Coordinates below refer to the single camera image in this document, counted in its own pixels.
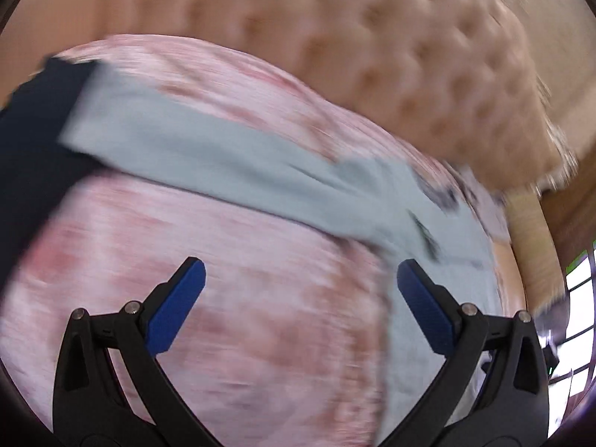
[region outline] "mattress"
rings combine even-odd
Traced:
[[[330,160],[393,156],[433,186],[459,190],[439,162],[241,52],[191,38],[117,35],[62,57],[111,62],[195,110]],[[0,317],[0,356],[47,425],[70,312],[113,312],[145,297],[188,255],[205,261],[207,287],[160,363],[226,446],[369,445],[403,419],[440,368],[362,244],[105,172],[80,183],[38,236]],[[463,282],[461,274],[443,281],[458,300],[501,312],[493,270]],[[148,418],[114,362],[133,409]],[[454,418],[469,409],[481,380],[479,373]]]

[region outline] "black object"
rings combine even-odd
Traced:
[[[54,386],[54,433],[65,447],[222,447],[188,409],[146,346],[151,321],[196,262],[188,258],[142,304],[128,303],[110,315],[73,312]],[[381,447],[542,445],[548,431],[548,379],[529,314],[498,318],[485,316],[473,304],[460,306],[415,260],[403,262],[397,277],[431,347],[445,355],[446,362]],[[107,348],[120,350],[155,425],[130,410]],[[493,361],[481,394],[470,415],[445,427],[482,351],[492,351]]]

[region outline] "brown curtain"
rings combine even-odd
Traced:
[[[542,197],[542,211],[562,267],[596,240],[596,146],[579,163],[570,185]]]

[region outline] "window pane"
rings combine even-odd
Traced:
[[[590,276],[590,262],[588,257],[586,257],[574,270],[567,274],[567,287],[571,289],[572,287],[577,286],[577,284],[585,281]]]
[[[594,324],[594,289],[592,281],[570,292],[571,312],[567,337],[583,331]]]
[[[549,403],[549,421],[548,436],[550,437],[561,425],[561,420],[565,414],[567,400],[569,398],[569,388],[571,387],[571,378],[559,381],[548,387]]]
[[[576,375],[573,375],[573,380],[571,380],[571,392],[569,396],[577,395],[586,387],[586,382],[588,381],[588,370],[583,370]]]
[[[553,376],[562,376],[570,370],[576,370],[590,363],[592,343],[594,343],[594,330],[559,346],[558,356],[561,363],[556,367]]]

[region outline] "blue rubber pad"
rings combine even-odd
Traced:
[[[397,287],[433,351],[451,356],[457,344],[454,325],[429,289],[438,286],[418,264],[404,261],[397,269]]]
[[[155,357],[170,349],[205,287],[206,278],[205,264],[200,260],[196,261],[148,322],[145,345],[151,356]]]

